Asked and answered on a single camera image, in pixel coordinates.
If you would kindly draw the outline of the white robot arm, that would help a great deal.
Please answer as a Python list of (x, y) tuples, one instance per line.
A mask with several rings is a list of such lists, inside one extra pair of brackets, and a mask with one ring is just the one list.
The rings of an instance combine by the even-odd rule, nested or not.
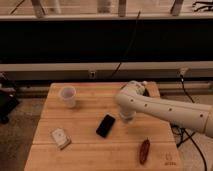
[(146, 92), (144, 84), (130, 81), (116, 94), (120, 116), (125, 121), (142, 112), (213, 138), (213, 106), (152, 98)]

